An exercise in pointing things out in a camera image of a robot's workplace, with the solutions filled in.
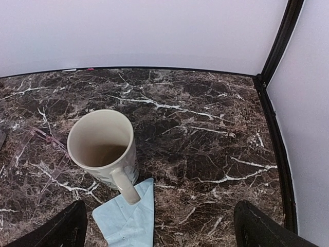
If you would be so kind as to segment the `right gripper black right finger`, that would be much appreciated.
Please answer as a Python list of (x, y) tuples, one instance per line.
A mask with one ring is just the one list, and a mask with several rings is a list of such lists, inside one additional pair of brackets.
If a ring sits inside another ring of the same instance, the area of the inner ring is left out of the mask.
[(315, 244), (281, 227), (250, 202), (239, 201), (234, 208), (236, 244), (242, 246), (312, 246)]

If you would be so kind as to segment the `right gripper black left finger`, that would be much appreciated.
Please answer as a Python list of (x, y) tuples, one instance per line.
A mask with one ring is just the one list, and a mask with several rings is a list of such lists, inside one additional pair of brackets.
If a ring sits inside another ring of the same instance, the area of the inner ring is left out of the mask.
[(85, 203), (71, 203), (46, 224), (28, 234), (27, 246), (84, 246), (87, 230)]

